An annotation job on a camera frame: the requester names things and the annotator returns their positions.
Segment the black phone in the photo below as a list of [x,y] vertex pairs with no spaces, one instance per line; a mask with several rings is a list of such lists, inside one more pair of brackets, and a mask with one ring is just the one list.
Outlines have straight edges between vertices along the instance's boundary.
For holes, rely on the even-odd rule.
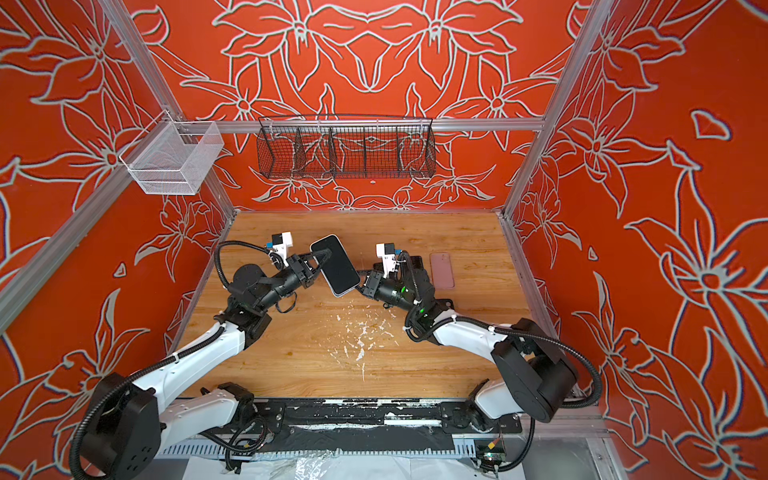
[[360,276],[336,235],[328,235],[310,245],[310,251],[324,248],[332,252],[332,257],[324,266],[319,267],[333,295],[343,297],[357,288]]

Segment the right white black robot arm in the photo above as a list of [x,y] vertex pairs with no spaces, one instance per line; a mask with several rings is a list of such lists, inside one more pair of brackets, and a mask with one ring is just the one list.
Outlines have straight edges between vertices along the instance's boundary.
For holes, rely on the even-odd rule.
[[500,378],[486,381],[471,403],[487,419],[524,413],[549,423],[578,379],[565,347],[522,319],[513,325],[491,325],[459,314],[451,301],[436,299],[429,279],[412,275],[390,278],[366,272],[358,291],[387,307],[406,312],[404,330],[415,343],[428,342],[481,357],[497,368]]

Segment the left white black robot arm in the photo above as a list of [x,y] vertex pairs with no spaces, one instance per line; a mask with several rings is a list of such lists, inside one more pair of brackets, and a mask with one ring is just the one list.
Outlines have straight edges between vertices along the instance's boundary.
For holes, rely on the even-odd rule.
[[273,276],[246,264],[227,277],[221,253],[214,252],[214,267],[229,296],[213,327],[153,365],[129,376],[110,374],[97,384],[72,437],[73,478],[91,478],[87,469],[94,467],[99,479],[132,479],[168,446],[234,420],[254,419],[251,395],[238,386],[218,387],[188,402],[180,396],[260,339],[271,321],[270,309],[312,286],[335,258],[327,248],[291,256],[277,245],[258,250],[277,267]]

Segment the pink clear phone case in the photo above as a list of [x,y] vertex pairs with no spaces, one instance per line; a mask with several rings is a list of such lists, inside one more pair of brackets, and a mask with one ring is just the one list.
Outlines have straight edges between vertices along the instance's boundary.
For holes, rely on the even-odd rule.
[[437,290],[454,289],[456,282],[448,252],[436,252],[430,254],[430,266],[432,283]]

